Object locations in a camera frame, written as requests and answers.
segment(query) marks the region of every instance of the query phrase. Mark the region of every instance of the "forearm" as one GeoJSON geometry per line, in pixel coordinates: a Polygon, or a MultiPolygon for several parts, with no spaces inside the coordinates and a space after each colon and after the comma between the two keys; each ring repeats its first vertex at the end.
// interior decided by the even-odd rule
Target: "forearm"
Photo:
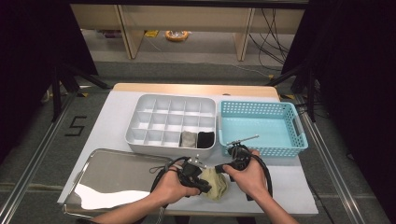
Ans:
{"type": "Polygon", "coordinates": [[[267,191],[256,193],[252,198],[259,205],[262,211],[270,218],[272,223],[298,223],[269,195],[267,191]]]}
{"type": "Polygon", "coordinates": [[[120,208],[95,217],[92,221],[101,224],[134,223],[163,205],[163,202],[156,195],[150,194],[137,202],[125,204],[120,208]]]}

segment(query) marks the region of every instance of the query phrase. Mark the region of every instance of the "human hand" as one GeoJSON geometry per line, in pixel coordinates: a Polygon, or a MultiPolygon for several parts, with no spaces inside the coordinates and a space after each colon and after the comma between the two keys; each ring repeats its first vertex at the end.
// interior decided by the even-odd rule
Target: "human hand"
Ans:
{"type": "MultiPolygon", "coordinates": [[[[250,152],[260,157],[259,151],[250,150],[250,152]]],[[[247,168],[243,171],[235,170],[230,165],[223,165],[223,169],[235,180],[238,187],[253,199],[256,195],[268,193],[264,171],[255,159],[250,158],[247,168]]]]}
{"type": "Polygon", "coordinates": [[[151,192],[158,197],[158,200],[163,200],[163,205],[175,203],[185,196],[195,196],[199,193],[200,190],[197,188],[189,188],[180,184],[177,168],[173,166],[163,175],[154,191],[151,192]]]}

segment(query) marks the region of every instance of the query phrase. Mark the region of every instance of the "white tabletop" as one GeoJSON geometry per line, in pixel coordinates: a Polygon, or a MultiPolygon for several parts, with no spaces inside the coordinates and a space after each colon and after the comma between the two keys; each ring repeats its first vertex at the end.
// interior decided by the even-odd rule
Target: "white tabletop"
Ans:
{"type": "MultiPolygon", "coordinates": [[[[73,187],[73,181],[94,150],[97,148],[110,148],[132,152],[125,140],[125,134],[137,101],[143,94],[146,94],[146,92],[112,91],[108,95],[86,145],[82,149],[78,161],[64,186],[58,203],[64,203],[73,187]]],[[[206,95],[205,97],[213,99],[216,103],[224,99],[230,99],[230,97],[233,100],[278,102],[278,99],[275,97],[226,95],[206,95]]],[[[208,166],[214,166],[230,162],[230,160],[231,158],[221,155],[220,145],[216,143],[214,152],[203,163],[208,166]]],[[[298,157],[270,160],[264,158],[264,161],[271,173],[274,198],[288,213],[292,215],[314,215],[318,213],[298,157]]],[[[248,216],[261,214],[262,210],[254,202],[248,202],[245,193],[232,182],[229,190],[218,202],[210,201],[203,195],[183,198],[177,203],[170,204],[166,209],[166,213],[191,215],[213,215],[215,213],[222,215],[230,214],[230,216],[238,214],[248,216]]]]}

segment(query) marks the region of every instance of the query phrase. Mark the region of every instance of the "white table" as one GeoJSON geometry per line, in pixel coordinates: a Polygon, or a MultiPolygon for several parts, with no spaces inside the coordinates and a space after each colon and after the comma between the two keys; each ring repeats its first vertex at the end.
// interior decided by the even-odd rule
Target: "white table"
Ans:
{"type": "MultiPolygon", "coordinates": [[[[110,148],[120,151],[132,151],[125,140],[125,132],[134,113],[138,98],[148,92],[173,93],[177,95],[184,92],[184,95],[190,93],[195,96],[208,94],[205,97],[211,98],[215,102],[230,98],[244,101],[279,101],[276,90],[272,87],[118,84],[108,95],[91,135],[64,186],[58,203],[64,203],[67,194],[73,186],[74,179],[94,150],[97,148],[110,148]],[[231,96],[222,95],[223,93],[231,94],[231,96]]],[[[208,166],[214,166],[230,160],[231,158],[221,155],[220,145],[216,143],[213,154],[204,160],[203,163],[208,166]]],[[[292,159],[264,159],[264,161],[267,163],[271,173],[274,198],[288,213],[295,216],[312,216],[318,213],[298,157],[292,159]]],[[[183,198],[177,203],[170,204],[165,214],[235,217],[255,216],[262,214],[262,210],[254,202],[248,202],[245,193],[235,183],[231,183],[229,190],[219,202],[212,202],[204,196],[183,198]]]]}

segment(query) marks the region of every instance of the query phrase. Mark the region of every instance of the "light blue plastic basket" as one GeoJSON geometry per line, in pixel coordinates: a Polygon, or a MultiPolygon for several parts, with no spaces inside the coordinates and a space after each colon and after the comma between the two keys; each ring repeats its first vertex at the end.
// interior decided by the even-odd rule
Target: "light blue plastic basket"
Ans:
{"type": "Polygon", "coordinates": [[[308,148],[305,132],[293,104],[264,102],[220,102],[219,141],[223,155],[227,144],[245,139],[243,145],[265,157],[295,157],[308,148]]]}

